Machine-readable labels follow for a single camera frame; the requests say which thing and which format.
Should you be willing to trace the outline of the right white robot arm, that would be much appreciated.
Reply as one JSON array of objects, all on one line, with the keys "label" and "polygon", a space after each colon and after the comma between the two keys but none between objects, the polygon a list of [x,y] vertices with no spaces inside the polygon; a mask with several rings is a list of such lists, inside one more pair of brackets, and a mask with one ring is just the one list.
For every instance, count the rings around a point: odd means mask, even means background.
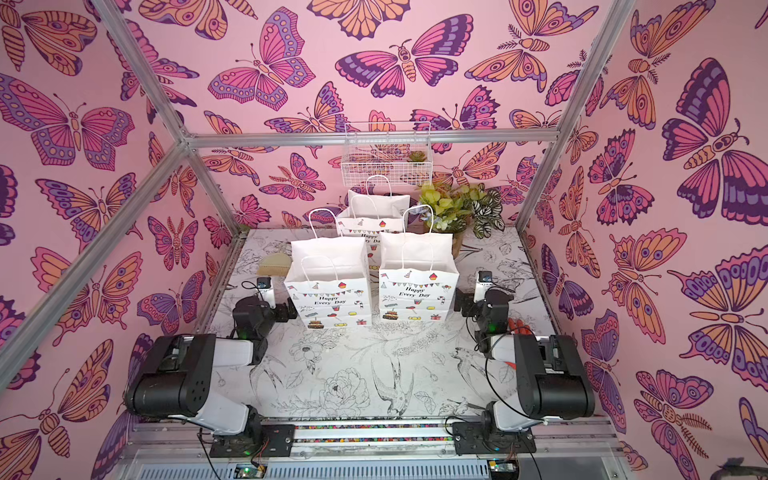
[{"label": "right white robot arm", "polygon": [[[455,421],[449,427],[459,455],[534,454],[533,427],[594,414],[594,394],[574,340],[511,325],[509,306],[510,296],[498,288],[482,295],[456,293],[454,310],[476,322],[474,338],[485,360],[481,372],[495,396],[478,421]],[[513,394],[501,395],[490,382],[492,361],[514,367]]]}]

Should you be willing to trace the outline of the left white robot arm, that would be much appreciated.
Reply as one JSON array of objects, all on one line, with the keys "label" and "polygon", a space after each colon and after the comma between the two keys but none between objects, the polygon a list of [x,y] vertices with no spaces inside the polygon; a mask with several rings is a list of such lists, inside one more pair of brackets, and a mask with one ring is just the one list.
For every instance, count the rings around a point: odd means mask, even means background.
[{"label": "left white robot arm", "polygon": [[147,419],[191,423],[214,436],[212,448],[253,454],[267,446],[255,407],[212,386],[222,369],[256,367],[265,358],[268,335],[277,323],[298,317],[291,301],[271,306],[250,296],[232,312],[234,336],[175,335],[158,338],[123,395],[127,411]]}]

